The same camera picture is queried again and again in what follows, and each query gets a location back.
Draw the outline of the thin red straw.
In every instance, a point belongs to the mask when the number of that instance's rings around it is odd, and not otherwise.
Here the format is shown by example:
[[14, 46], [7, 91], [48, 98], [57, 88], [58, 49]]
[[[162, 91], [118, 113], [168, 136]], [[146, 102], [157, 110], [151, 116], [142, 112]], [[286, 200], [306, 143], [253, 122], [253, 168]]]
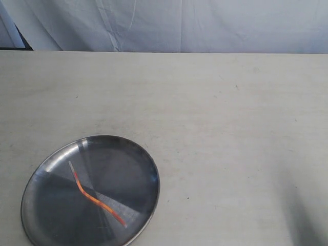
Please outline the thin red straw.
[[91, 202], [93, 202], [95, 205], [97, 205], [98, 207], [106, 210], [107, 212], [109, 212], [124, 228], [127, 228], [127, 224], [126, 222], [108, 205], [106, 205], [105, 203], [103, 203], [102, 201], [98, 200], [97, 198], [93, 197], [92, 195], [90, 195], [89, 193], [87, 193], [85, 191], [85, 189], [82, 187], [79, 178], [77, 176], [77, 172], [74, 169], [74, 166], [72, 164], [71, 161], [68, 161], [68, 165], [70, 167], [70, 170], [73, 174], [73, 177], [75, 179], [76, 185], [79, 189], [79, 191]]

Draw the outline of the round stainless steel plate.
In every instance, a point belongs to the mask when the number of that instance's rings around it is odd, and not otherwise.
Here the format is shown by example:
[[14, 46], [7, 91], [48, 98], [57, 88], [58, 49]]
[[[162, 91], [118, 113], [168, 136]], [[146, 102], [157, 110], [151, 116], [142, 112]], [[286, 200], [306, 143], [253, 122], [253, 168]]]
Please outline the round stainless steel plate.
[[[68, 161], [85, 191], [127, 228], [79, 191]], [[34, 171], [22, 196], [22, 227], [33, 245], [129, 245], [149, 224], [159, 194], [157, 166], [142, 146], [89, 136], [56, 150]]]

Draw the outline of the white backdrop cloth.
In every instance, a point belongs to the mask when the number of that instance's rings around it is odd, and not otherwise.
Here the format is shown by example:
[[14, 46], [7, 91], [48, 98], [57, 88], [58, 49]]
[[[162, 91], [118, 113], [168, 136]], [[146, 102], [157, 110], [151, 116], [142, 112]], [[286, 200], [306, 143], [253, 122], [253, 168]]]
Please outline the white backdrop cloth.
[[327, 53], [327, 1], [1, 1], [34, 50]]

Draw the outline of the black framed board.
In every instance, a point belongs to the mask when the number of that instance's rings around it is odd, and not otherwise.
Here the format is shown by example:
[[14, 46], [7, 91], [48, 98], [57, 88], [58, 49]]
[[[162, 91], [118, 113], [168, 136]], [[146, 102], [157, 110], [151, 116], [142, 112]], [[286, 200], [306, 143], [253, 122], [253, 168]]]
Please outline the black framed board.
[[19, 34], [19, 37], [22, 41], [22, 45], [19, 44], [18, 46], [13, 46], [13, 47], [5, 47], [1, 46], [1, 50], [15, 50], [15, 51], [33, 51], [32, 47], [28, 44], [24, 36], [21, 34], [20, 30], [18, 29], [17, 25], [15, 25], [17, 32]]

